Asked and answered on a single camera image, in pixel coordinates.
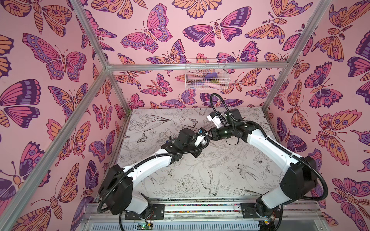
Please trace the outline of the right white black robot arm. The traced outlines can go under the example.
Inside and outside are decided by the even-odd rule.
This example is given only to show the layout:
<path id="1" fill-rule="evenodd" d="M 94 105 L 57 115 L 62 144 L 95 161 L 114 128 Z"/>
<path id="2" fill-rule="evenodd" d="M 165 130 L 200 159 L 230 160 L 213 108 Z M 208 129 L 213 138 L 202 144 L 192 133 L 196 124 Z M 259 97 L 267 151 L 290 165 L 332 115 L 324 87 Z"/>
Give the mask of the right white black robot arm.
<path id="1" fill-rule="evenodd" d="M 323 201 L 327 198 L 328 186 L 315 160 L 302 157 L 270 138 L 258 123 L 244 120 L 238 109 L 230 110 L 219 94 L 212 93 L 209 98 L 213 112 L 207 118 L 215 124 L 211 129 L 212 140 L 236 137 L 257 148 L 284 173 L 279 186 L 257 199 L 257 208 L 268 212 L 300 199 Z"/>

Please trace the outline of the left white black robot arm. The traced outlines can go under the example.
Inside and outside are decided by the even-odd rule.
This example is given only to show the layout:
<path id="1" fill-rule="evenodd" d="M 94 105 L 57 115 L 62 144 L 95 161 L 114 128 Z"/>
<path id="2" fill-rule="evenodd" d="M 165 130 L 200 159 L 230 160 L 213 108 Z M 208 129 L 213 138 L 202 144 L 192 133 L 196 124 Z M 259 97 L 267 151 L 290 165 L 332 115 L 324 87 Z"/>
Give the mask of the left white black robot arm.
<path id="1" fill-rule="evenodd" d="M 135 192 L 135 187 L 157 170 L 180 160 L 183 155 L 198 157 L 209 143 L 210 137 L 205 129 L 195 132 L 185 128 L 176 138 L 170 138 L 142 161 L 125 167 L 114 165 L 108 170 L 98 191 L 101 201 L 97 212 L 110 211 L 112 215 L 133 212 L 141 219 L 149 217 L 152 203 L 144 194 Z"/>

